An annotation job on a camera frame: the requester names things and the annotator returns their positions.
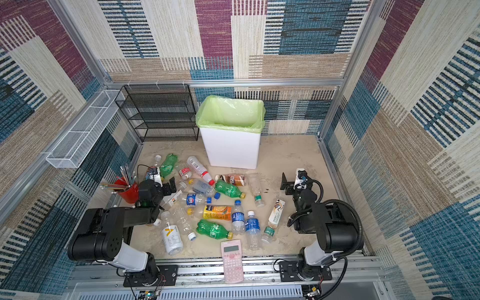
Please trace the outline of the clear bottle white cap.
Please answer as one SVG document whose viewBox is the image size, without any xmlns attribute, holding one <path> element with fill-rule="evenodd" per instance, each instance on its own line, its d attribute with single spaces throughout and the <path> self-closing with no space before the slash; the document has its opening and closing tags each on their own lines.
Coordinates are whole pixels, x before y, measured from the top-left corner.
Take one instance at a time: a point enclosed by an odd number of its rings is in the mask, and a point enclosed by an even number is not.
<svg viewBox="0 0 480 300">
<path fill-rule="evenodd" d="M 196 231 L 186 210 L 181 206 L 174 206 L 169 211 L 172 213 L 181 234 L 185 235 L 189 241 L 194 241 L 196 239 Z"/>
</svg>

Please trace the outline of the white label green cap bottle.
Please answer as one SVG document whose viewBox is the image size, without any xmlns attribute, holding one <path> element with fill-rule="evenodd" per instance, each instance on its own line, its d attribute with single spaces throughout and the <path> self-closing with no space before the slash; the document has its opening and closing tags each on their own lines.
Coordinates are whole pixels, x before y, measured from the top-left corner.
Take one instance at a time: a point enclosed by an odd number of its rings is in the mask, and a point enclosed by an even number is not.
<svg viewBox="0 0 480 300">
<path fill-rule="evenodd" d="M 277 199 L 275 201 L 261 237 L 263 243 L 270 244 L 274 241 L 275 233 L 280 223 L 285 204 L 285 201 L 282 199 Z"/>
</svg>

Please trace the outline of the white yellow label bottle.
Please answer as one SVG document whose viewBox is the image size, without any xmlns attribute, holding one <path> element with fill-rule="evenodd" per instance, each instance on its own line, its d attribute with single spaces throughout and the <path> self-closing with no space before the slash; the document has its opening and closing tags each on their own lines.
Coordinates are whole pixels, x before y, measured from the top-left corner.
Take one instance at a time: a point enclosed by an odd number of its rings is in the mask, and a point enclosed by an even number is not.
<svg viewBox="0 0 480 300">
<path fill-rule="evenodd" d="M 170 256 L 177 255 L 184 248 L 180 230 L 173 221 L 173 217 L 169 211 L 162 212 L 160 217 L 160 229 L 166 252 Z"/>
</svg>

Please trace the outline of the orange juice bottle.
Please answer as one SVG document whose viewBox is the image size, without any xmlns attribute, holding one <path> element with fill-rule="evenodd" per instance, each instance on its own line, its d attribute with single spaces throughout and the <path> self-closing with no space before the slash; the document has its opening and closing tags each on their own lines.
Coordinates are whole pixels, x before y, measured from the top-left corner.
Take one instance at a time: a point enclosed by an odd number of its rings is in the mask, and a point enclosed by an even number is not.
<svg viewBox="0 0 480 300">
<path fill-rule="evenodd" d="M 231 206 L 219 206 L 211 204 L 190 207 L 187 209 L 187 215 L 197 219 L 205 220 L 231 221 L 232 213 L 233 208 Z"/>
</svg>

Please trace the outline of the blue label water bottle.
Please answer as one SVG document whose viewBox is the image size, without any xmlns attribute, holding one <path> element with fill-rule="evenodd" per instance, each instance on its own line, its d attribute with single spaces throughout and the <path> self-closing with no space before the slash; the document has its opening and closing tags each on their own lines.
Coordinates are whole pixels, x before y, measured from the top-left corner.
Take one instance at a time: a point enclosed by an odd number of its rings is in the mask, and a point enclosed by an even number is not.
<svg viewBox="0 0 480 300">
<path fill-rule="evenodd" d="M 261 247 L 261 230 L 260 223 L 254 211 L 247 212 L 246 219 L 246 235 L 249 249 L 258 250 Z"/>
<path fill-rule="evenodd" d="M 245 233 L 245 214 L 241 200 L 236 200 L 232 209 L 232 232 L 235 235 L 243 235 Z"/>
</svg>

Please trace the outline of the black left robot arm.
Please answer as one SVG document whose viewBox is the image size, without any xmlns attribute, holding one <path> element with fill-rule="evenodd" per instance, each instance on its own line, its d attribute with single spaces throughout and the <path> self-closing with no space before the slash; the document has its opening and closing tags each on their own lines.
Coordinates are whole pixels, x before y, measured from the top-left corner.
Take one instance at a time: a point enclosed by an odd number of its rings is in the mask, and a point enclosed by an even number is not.
<svg viewBox="0 0 480 300">
<path fill-rule="evenodd" d="M 67 247 L 67 255 L 72 261 L 115 267 L 122 272 L 125 288 L 174 286 L 178 266 L 157 266 L 153 254 L 133 248 L 130 241 L 135 226 L 154 224 L 165 210 L 162 200 L 177 191 L 175 179 L 166 184 L 147 179 L 138 187 L 135 207 L 86 210 Z"/>
</svg>

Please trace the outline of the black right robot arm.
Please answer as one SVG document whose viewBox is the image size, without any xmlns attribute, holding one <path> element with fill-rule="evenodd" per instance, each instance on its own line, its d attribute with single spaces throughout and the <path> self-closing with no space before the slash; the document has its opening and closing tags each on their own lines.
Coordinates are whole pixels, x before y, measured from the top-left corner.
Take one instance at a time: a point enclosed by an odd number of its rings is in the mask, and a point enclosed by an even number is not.
<svg viewBox="0 0 480 300">
<path fill-rule="evenodd" d="M 323 185 L 304 169 L 296 171 L 294 181 L 282 174 L 280 190 L 292 196 L 296 208 L 287 227 L 299 234 L 316 236 L 311 245 L 301 248 L 296 260 L 278 263 L 281 281 L 331 280 L 330 267 L 364 246 L 360 216 L 347 202 L 325 201 Z"/>
</svg>

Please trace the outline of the white bin with green liner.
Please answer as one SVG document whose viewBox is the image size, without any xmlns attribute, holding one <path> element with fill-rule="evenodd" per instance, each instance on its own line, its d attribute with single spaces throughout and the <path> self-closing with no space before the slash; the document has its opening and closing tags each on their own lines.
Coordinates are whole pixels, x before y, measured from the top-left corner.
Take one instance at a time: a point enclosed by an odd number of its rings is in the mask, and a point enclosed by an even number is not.
<svg viewBox="0 0 480 300">
<path fill-rule="evenodd" d="M 196 125 L 209 164 L 256 169 L 265 113 L 265 104 L 261 100 L 208 96 L 196 113 Z"/>
</svg>

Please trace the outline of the pepsi label clear bottle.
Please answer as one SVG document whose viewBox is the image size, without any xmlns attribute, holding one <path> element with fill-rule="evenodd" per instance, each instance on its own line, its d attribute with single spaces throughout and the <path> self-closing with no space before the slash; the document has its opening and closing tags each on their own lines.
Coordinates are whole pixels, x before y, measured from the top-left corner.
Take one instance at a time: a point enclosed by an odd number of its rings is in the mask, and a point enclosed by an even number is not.
<svg viewBox="0 0 480 300">
<path fill-rule="evenodd" d="M 196 193 L 182 193 L 179 202 L 186 206 L 208 205 L 211 204 L 213 200 L 218 200 L 220 196 L 221 195 L 218 192 L 216 192 L 214 196 L 206 196 Z"/>
</svg>

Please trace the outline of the small red label bottle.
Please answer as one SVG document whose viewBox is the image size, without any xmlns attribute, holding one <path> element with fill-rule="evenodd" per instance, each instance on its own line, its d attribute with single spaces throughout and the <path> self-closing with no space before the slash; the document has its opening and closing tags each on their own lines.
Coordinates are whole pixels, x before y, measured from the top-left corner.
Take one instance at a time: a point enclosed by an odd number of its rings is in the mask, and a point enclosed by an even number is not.
<svg viewBox="0 0 480 300">
<path fill-rule="evenodd" d="M 193 175 L 190 168 L 188 166 L 183 166 L 183 165 L 177 168 L 177 172 L 181 176 L 182 180 L 188 180 Z"/>
</svg>

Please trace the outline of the light blue label bottle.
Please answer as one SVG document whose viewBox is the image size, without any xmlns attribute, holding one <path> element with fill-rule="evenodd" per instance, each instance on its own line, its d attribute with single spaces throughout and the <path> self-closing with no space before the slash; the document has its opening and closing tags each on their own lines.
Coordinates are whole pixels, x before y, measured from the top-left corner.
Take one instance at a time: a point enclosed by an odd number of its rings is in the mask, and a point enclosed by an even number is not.
<svg viewBox="0 0 480 300">
<path fill-rule="evenodd" d="M 199 193 L 207 197 L 215 197 L 216 191 L 202 179 L 190 179 L 188 184 L 195 193 Z"/>
</svg>

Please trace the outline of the red pencil cup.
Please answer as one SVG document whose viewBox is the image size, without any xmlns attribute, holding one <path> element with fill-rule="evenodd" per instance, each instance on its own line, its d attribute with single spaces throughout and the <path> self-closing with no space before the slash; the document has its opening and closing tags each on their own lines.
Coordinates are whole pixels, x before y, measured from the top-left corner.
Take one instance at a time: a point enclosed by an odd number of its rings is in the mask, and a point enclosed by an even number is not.
<svg viewBox="0 0 480 300">
<path fill-rule="evenodd" d="M 115 189 L 114 191 L 129 204 L 133 205 L 139 200 L 139 188 L 137 182 L 133 182 L 128 189 Z"/>
</svg>

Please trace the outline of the clear bottle red cap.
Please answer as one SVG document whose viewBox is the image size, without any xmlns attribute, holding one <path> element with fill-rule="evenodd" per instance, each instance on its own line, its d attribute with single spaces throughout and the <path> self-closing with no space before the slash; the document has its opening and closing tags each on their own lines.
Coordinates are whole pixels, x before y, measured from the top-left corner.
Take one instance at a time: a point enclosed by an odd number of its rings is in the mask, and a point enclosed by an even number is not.
<svg viewBox="0 0 480 300">
<path fill-rule="evenodd" d="M 212 178 L 206 167 L 200 163 L 196 156 L 188 157 L 187 164 L 197 175 L 199 175 L 205 182 L 207 182 L 208 185 L 215 185 L 215 180 Z"/>
</svg>

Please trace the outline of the brown tea bottle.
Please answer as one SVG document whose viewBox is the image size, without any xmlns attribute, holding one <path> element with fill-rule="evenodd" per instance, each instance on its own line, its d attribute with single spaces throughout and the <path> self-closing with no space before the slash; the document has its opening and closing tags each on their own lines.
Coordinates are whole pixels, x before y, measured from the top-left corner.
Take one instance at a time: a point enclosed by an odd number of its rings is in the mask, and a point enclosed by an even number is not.
<svg viewBox="0 0 480 300">
<path fill-rule="evenodd" d="M 247 177 L 243 174 L 218 174 L 215 176 L 215 180 L 222 180 L 234 186 L 246 186 L 247 184 Z"/>
</svg>

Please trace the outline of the pink calculator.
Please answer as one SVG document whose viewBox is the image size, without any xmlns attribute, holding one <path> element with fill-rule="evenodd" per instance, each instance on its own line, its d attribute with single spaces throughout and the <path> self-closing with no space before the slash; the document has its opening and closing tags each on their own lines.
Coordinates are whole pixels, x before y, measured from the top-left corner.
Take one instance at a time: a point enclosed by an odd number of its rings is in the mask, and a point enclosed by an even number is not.
<svg viewBox="0 0 480 300">
<path fill-rule="evenodd" d="M 224 280 L 227 284 L 236 284 L 244 281 L 243 256 L 239 239 L 221 243 Z"/>
</svg>

